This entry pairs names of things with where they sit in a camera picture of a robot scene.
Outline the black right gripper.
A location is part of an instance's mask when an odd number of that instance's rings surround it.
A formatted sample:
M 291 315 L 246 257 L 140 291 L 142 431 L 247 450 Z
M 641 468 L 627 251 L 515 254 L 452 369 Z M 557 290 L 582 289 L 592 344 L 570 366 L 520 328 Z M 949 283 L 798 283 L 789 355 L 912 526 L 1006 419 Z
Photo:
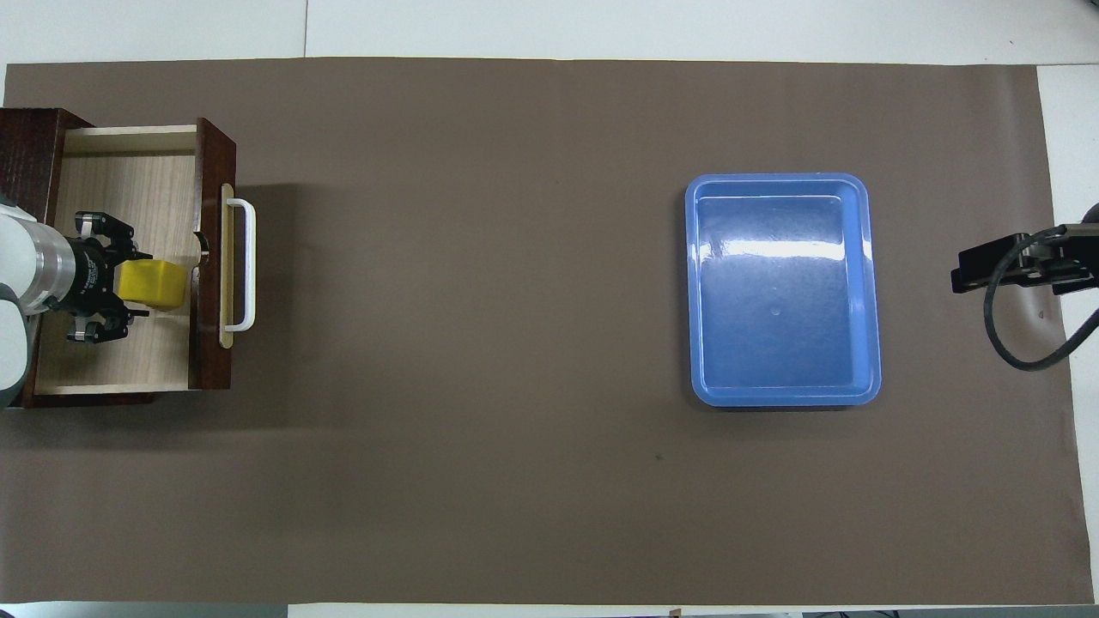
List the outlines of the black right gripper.
M 961 251 L 950 272 L 951 293 L 986 288 L 999 262 L 1025 236 L 1009 234 Z M 1030 235 L 1028 242 L 1024 255 L 1008 263 L 999 285 L 1051 286 L 1056 296 L 1098 287 L 1098 227 L 1053 227 Z

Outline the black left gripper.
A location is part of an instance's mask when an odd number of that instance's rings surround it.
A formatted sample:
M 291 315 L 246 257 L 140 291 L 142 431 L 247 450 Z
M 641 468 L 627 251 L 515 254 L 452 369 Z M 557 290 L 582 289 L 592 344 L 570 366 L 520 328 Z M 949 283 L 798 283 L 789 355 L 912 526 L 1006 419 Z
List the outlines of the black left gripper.
M 113 293 L 113 261 L 149 261 L 153 255 L 140 251 L 135 230 L 100 211 L 77 211 L 78 236 L 66 238 L 75 261 L 74 282 L 62 298 L 62 309 L 73 316 L 67 340 L 99 344 L 125 339 L 135 318 L 149 317 L 149 310 L 130 309 Z

